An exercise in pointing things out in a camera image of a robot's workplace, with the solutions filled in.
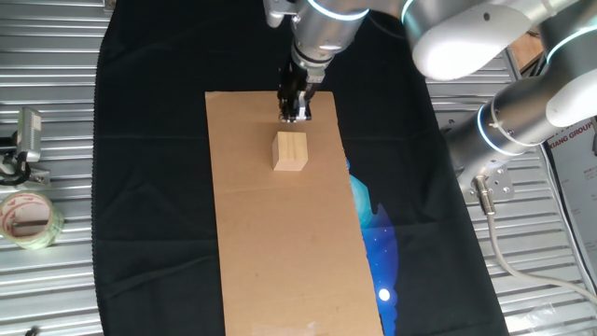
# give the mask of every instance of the wooden block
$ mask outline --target wooden block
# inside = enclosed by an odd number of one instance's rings
[[[528,34],[525,34],[514,41],[510,45],[510,48],[512,49],[514,58],[516,58],[519,70],[521,71],[523,71],[529,63],[532,63],[535,59],[541,56],[541,53],[543,52],[541,39]]]
[[[299,172],[307,163],[307,134],[278,132],[273,139],[273,170]]]

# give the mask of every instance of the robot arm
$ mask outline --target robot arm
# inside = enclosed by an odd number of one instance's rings
[[[512,83],[446,130],[463,189],[562,128],[597,115],[597,0],[574,4],[543,22],[539,33],[546,73]]]
[[[417,68],[450,80],[479,70],[508,44],[577,0],[264,0],[267,22],[292,17],[294,41],[278,92],[281,121],[311,119],[309,102],[335,54],[370,10],[401,20]]]

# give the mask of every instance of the black fabric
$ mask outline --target black fabric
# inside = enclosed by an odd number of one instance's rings
[[[118,1],[95,97],[106,335],[224,335],[203,95],[276,90],[291,38],[287,22],[267,26],[259,0]],[[351,173],[395,224],[396,335],[506,335],[406,41],[365,20],[322,90],[334,92]]]

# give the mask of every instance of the cardboard sheet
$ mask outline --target cardboard sheet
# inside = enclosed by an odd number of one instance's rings
[[[332,94],[295,125],[275,92],[205,100],[226,334],[382,335]],[[301,172],[272,170],[278,131],[307,134]]]

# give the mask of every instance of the clear packing tape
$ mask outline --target clear packing tape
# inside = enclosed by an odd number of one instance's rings
[[[15,192],[0,203],[0,234],[22,248],[51,245],[63,226],[60,210],[38,192]]]
[[[524,316],[533,336],[551,336],[562,332],[563,323],[551,303],[544,301]]]

